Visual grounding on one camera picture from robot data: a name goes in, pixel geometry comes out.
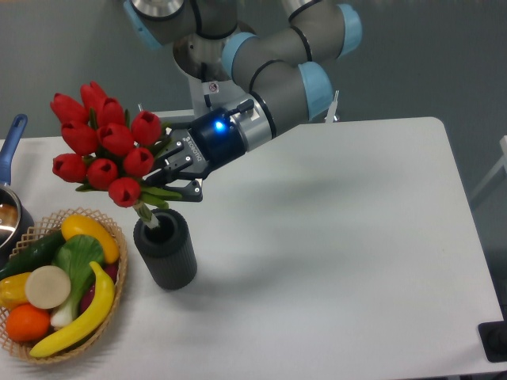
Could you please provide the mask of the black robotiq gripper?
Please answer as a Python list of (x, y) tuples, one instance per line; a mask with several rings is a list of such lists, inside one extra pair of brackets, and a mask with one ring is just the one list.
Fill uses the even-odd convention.
[[(146, 178), (147, 193), (165, 201), (200, 202), (203, 199), (202, 180), (241, 157), (246, 144), (231, 117), (239, 108), (218, 108), (185, 128), (167, 128), (152, 147), (155, 157), (164, 157), (161, 173)], [(175, 180), (183, 180), (175, 186)]]

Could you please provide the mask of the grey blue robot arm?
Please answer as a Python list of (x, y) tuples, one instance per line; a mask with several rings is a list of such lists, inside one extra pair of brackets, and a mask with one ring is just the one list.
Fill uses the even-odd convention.
[(176, 125), (147, 176), (181, 201), (199, 202), (213, 171), (321, 114), (334, 117), (322, 64), (355, 50), (358, 13), (331, 1), (285, 1), (288, 27), (261, 38), (238, 19), (235, 1), (126, 1), (124, 11), (151, 48), (171, 45), (187, 76), (193, 113)]

